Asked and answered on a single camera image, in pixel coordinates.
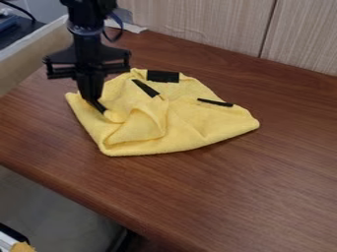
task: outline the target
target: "microfiber cloth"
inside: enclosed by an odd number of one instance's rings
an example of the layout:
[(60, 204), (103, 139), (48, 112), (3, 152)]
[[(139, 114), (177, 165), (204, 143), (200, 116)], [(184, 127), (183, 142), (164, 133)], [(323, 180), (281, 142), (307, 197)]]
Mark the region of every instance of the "microfiber cloth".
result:
[(259, 127), (248, 110), (224, 102), (194, 78), (149, 78), (132, 69), (104, 84), (99, 113), (79, 93), (66, 98), (81, 124), (108, 156), (192, 150)]

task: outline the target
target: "gray floor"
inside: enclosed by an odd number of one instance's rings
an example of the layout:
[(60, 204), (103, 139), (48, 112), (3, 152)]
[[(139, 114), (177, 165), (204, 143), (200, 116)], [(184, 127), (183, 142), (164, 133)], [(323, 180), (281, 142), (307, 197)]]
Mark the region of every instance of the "gray floor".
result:
[(0, 222), (38, 252), (104, 252), (121, 227), (0, 166)]

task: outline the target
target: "wooden table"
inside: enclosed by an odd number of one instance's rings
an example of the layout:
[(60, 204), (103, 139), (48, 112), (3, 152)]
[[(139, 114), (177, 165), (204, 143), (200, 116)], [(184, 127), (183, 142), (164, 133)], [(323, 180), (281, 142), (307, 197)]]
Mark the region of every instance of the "wooden table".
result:
[(337, 251), (337, 79), (154, 32), (119, 46), (181, 71), (262, 127), (195, 151), (106, 157), (40, 69), (1, 98), (0, 163), (168, 251)]

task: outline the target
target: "wood grain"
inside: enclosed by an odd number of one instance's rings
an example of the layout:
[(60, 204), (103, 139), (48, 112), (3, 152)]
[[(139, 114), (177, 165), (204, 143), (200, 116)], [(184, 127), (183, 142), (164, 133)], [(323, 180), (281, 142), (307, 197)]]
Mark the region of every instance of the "wood grain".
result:
[(0, 163), (168, 251), (337, 248), (337, 79), (154, 33), (118, 42), (138, 68), (181, 71), (262, 127), (190, 152), (106, 157), (40, 69), (0, 99)]
[(278, 0), (262, 57), (337, 74), (337, 2)]
[(136, 24), (257, 56), (275, 0), (122, 0)]

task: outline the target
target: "yellow towel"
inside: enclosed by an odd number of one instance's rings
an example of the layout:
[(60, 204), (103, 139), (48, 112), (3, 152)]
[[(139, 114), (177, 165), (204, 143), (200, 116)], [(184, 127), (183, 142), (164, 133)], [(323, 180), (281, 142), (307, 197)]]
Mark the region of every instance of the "yellow towel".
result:
[(18, 242), (11, 248), (11, 252), (35, 252), (35, 250), (27, 242)]
[[(147, 80), (147, 70), (132, 69), (104, 84), (104, 115), (80, 94), (66, 98), (100, 150), (108, 156), (138, 156), (187, 151), (259, 127), (249, 111), (212, 104), (223, 102), (198, 80), (179, 74), (179, 83)], [(151, 97), (134, 80), (159, 94)]]

